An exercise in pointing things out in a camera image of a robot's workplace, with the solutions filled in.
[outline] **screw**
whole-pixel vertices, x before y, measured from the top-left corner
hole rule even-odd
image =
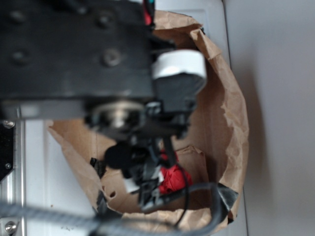
[[[108,28],[112,22],[112,18],[108,15],[102,15],[97,20],[97,25],[101,28]]]
[[[105,65],[113,67],[122,61],[121,54],[116,49],[108,49],[102,56],[102,61]]]
[[[12,54],[12,60],[17,65],[26,65],[30,62],[30,54],[25,50],[19,50]]]
[[[7,170],[10,170],[11,167],[12,167],[12,165],[11,165],[10,163],[6,163],[5,168],[6,168]]]
[[[15,126],[15,122],[9,121],[9,120],[4,120],[4,121],[2,121],[2,125],[7,129],[11,129]]]
[[[89,9],[88,9],[87,7],[85,7],[85,6],[81,6],[81,7],[79,7],[79,8],[77,9],[77,13],[78,13],[79,15],[85,15],[85,14],[88,13],[88,11],[89,11]]]
[[[26,21],[26,16],[21,11],[11,11],[9,15],[14,23],[22,24]]]
[[[16,232],[16,224],[13,221],[9,221],[5,225],[5,231],[9,234],[12,235]]]

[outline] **metal frame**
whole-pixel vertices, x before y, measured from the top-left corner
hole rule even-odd
[[[14,170],[0,184],[0,199],[8,203],[25,204],[25,123],[15,124],[14,130]],[[7,222],[13,221],[18,225],[14,236],[26,235],[24,219],[1,218],[0,236],[8,236],[4,230]]]

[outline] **crumpled paper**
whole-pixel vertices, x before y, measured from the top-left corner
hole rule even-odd
[[[174,40],[178,49],[200,50],[208,63],[208,83],[198,95],[198,107],[191,116],[188,136],[184,140],[173,140],[175,150],[180,150],[178,155],[183,167],[193,181],[198,173],[199,182],[216,181],[241,193],[248,161],[249,124],[245,100],[231,69],[221,50],[204,35],[201,24],[192,17],[156,11],[155,24],[155,35]],[[145,215],[139,213],[137,195],[126,193],[120,171],[107,169],[99,179],[89,164],[90,159],[102,159],[105,150],[115,144],[113,140],[88,130],[81,120],[55,121],[49,131],[61,144],[71,169],[95,209],[98,193],[102,191],[109,207],[126,212],[124,217],[174,223],[179,219],[183,199],[165,206],[164,210]],[[209,194],[193,194],[190,210],[180,224],[185,230],[200,228],[211,219]],[[236,218],[238,204],[239,199],[228,218]],[[227,218],[216,230],[226,225]],[[151,231],[161,227],[141,224],[141,228]]]

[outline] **cable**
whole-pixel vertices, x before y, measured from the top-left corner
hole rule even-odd
[[[4,202],[0,202],[0,218],[1,217],[25,217],[34,220],[77,226],[87,230],[95,230],[100,225],[100,221],[94,218],[86,218],[35,207],[22,207],[21,205]]]
[[[135,230],[131,228],[115,227],[114,225],[101,225],[97,230],[95,236],[113,235],[113,236],[208,236],[221,221],[221,198],[219,195],[218,187],[215,183],[201,183],[195,184],[189,188],[189,192],[201,189],[212,190],[212,220],[199,230],[192,230],[183,232],[174,230],[165,233],[153,233]]]
[[[182,221],[186,211],[188,210],[188,207],[189,207],[189,184],[188,184],[188,179],[187,179],[187,176],[185,175],[185,171],[184,171],[184,168],[179,164],[177,163],[179,169],[181,170],[182,172],[182,175],[183,175],[183,178],[184,178],[184,181],[185,181],[185,206],[184,206],[184,211],[181,215],[181,217],[178,219],[178,221],[176,222],[175,224],[175,227],[178,227],[180,222]]]
[[[0,216],[26,217],[41,221],[74,225],[85,228],[92,232],[94,231],[95,236],[207,236],[221,221],[221,198],[218,187],[215,183],[194,184],[189,187],[189,192],[201,189],[211,189],[212,191],[212,220],[204,228],[188,232],[179,230],[173,230],[165,233],[145,232],[132,229],[130,227],[123,227],[122,222],[119,223],[117,220],[101,222],[101,219],[99,218],[86,218],[45,209],[22,207],[20,205],[8,204],[4,202],[0,202]]]

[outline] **gray braided cable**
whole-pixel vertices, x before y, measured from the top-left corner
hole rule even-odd
[[[189,188],[190,192],[211,189],[213,208],[212,220],[207,226],[199,230],[183,232],[173,230],[165,233],[146,232],[124,225],[124,220],[113,220],[101,222],[98,218],[86,218],[67,213],[61,213],[46,209],[34,207],[22,207],[21,205],[8,204],[0,201],[0,217],[25,217],[27,219],[35,219],[40,221],[48,221],[52,223],[62,223],[84,228],[90,232],[94,232],[95,236],[207,236],[209,235],[221,221],[221,198],[218,192],[217,185],[214,183],[194,184]]]
[[[25,217],[34,220],[77,226],[91,231],[95,230],[100,225],[100,222],[94,218],[86,218],[34,207],[22,207],[21,205],[8,204],[5,202],[0,202],[0,217]]]

